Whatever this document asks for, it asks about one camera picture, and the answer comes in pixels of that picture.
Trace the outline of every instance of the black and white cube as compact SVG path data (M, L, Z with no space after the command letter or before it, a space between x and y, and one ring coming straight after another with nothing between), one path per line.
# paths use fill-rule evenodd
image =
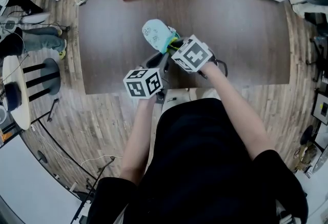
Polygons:
M213 56L209 47L192 35L172 59L189 73L198 72L199 69Z
M131 70L123 82L131 98L149 99L163 88L159 68Z

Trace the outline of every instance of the yellow sneaker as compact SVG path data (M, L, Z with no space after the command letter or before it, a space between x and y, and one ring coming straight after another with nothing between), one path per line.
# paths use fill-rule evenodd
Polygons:
M60 60L63 60L66 56L67 40L65 39L64 41L65 41L65 47L64 47L62 52L59 52L59 59Z

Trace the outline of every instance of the short sleeve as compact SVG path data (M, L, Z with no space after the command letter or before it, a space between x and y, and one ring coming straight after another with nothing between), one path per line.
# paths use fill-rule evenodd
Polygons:
M133 197L137 186L125 179L106 177L99 181L87 224L113 223Z
M260 153L253 161L256 176L267 186L274 198L294 217L306 223L309 214L308 202L303 188L274 150Z

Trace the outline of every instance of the light blue shoe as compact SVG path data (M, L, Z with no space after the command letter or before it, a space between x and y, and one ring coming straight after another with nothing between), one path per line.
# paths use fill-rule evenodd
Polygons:
M146 22L142 28L142 33L147 42L162 54L166 53L167 47L172 41L180 38L174 28L166 26L159 19L153 19Z

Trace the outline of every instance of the black shirt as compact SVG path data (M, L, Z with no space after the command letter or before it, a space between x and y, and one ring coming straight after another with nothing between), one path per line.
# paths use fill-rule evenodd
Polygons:
M3 39L0 43L0 59L4 59L9 55L21 55L23 51L23 41L22 37L23 32L21 28L17 27L15 33L9 34Z
M221 103L202 99L169 109L140 185L103 178L88 223L279 223L279 200L305 223L301 185L277 152L251 161Z

